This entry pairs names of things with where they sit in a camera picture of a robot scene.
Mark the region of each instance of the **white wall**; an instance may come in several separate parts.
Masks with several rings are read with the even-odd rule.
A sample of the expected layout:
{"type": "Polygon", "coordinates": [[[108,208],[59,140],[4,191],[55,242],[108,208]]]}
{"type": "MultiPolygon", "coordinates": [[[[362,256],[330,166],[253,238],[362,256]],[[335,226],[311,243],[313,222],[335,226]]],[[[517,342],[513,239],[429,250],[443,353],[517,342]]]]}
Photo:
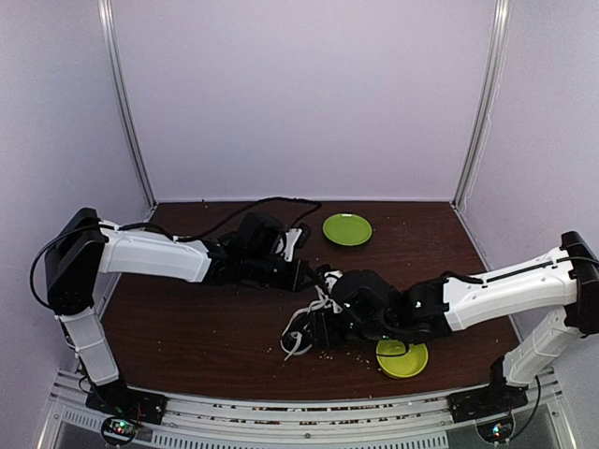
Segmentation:
{"type": "Polygon", "coordinates": [[[161,200],[453,197],[493,0],[115,0],[161,200]]]}
{"type": "MultiPolygon", "coordinates": [[[[489,138],[466,219],[503,267],[575,229],[599,253],[599,4],[517,0],[489,138]]],[[[518,315],[528,334],[543,312],[518,315]]],[[[556,363],[582,447],[597,447],[599,337],[556,363]]]]}
{"type": "Polygon", "coordinates": [[[97,2],[3,0],[0,59],[0,446],[25,448],[56,371],[72,365],[60,327],[29,293],[32,258],[80,207],[122,222],[146,207],[97,2]]]}

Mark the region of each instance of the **wooden table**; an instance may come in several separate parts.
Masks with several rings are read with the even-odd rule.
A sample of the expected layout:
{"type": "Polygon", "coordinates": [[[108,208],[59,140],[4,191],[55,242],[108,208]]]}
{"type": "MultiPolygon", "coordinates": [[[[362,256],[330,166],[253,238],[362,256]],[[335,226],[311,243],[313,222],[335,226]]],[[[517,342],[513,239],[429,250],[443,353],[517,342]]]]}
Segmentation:
{"type": "MultiPolygon", "coordinates": [[[[194,234],[240,205],[162,204],[152,221],[175,234],[194,234]]],[[[305,206],[271,203],[257,209],[291,223],[305,206]]],[[[330,202],[305,221],[314,232],[297,256],[311,260],[313,267],[371,268],[400,290],[448,269],[483,270],[445,203],[330,202]],[[325,240],[322,223],[337,212],[367,218],[374,230],[371,241],[342,248],[325,240]]],[[[491,362],[518,345],[509,320],[501,318],[428,343],[429,364],[412,379],[391,380],[383,374],[369,343],[312,350],[284,363],[279,336],[293,311],[315,299],[314,290],[242,288],[237,295],[235,290],[232,285],[124,275],[103,323],[126,380],[139,387],[221,398],[381,398],[484,383],[491,362]]]]}

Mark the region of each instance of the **robotic arm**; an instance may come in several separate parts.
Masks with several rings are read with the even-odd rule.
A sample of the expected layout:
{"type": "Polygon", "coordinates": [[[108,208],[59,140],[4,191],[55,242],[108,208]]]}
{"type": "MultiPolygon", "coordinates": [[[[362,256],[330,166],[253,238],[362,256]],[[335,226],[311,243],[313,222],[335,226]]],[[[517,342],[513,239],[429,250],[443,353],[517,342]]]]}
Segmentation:
{"type": "Polygon", "coordinates": [[[94,310],[98,272],[205,284],[249,281],[288,291],[315,286],[319,299],[296,312],[282,336],[291,355],[346,340],[418,344],[510,313],[555,307],[527,340],[493,364],[489,385],[450,395],[456,422],[525,405],[528,384],[543,367],[572,341],[599,333],[599,262],[576,232],[524,264],[475,276],[447,272],[398,291],[371,270],[341,273],[323,266],[313,272],[294,255],[310,229],[302,224],[285,231],[263,213],[248,213],[237,231],[220,239],[158,231],[120,227],[84,209],[46,253],[48,304],[87,370],[94,390],[90,408],[159,424],[166,405],[161,395],[127,387],[94,310]]]}

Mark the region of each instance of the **vertical metal post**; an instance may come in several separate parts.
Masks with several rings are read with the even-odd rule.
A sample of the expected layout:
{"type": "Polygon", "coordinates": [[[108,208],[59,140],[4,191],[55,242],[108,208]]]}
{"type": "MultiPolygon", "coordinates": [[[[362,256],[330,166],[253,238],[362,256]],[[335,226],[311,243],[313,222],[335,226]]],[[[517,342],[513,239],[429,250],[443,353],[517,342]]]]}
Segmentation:
{"type": "Polygon", "coordinates": [[[507,20],[509,16],[510,0],[496,0],[495,20],[489,44],[489,58],[487,71],[483,82],[483,89],[476,113],[475,127],[470,138],[470,146],[461,172],[458,190],[453,200],[457,210],[463,206],[467,189],[472,176],[475,174],[475,165],[484,144],[485,127],[487,124],[490,105],[497,89],[498,76],[504,58],[505,36],[507,34],[507,20]]]}
{"type": "Polygon", "coordinates": [[[106,41],[106,48],[109,53],[110,67],[112,69],[112,79],[114,81],[114,87],[116,90],[117,103],[121,115],[121,121],[123,123],[123,130],[127,139],[127,145],[131,152],[133,159],[133,165],[138,175],[143,195],[148,204],[149,208],[153,208],[156,205],[156,200],[153,195],[152,186],[148,177],[148,171],[143,163],[143,157],[139,149],[138,136],[133,125],[133,117],[131,114],[131,108],[129,106],[129,100],[127,92],[124,87],[123,69],[121,67],[121,59],[119,57],[119,48],[117,45],[116,31],[114,28],[114,20],[112,18],[112,4],[110,0],[98,0],[98,7],[100,11],[100,22],[102,24],[102,31],[104,32],[104,39],[106,41]]]}

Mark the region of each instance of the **yellow bowl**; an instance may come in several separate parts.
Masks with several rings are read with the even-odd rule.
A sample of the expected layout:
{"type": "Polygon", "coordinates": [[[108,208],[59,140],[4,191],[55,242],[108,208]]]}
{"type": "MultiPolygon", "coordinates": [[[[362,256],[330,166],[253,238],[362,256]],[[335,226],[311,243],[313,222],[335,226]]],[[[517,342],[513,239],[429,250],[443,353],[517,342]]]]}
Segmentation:
{"type": "Polygon", "coordinates": [[[401,341],[380,340],[376,345],[376,360],[387,376],[404,379],[422,372],[429,362],[429,350],[426,344],[411,344],[406,352],[401,341]]]}

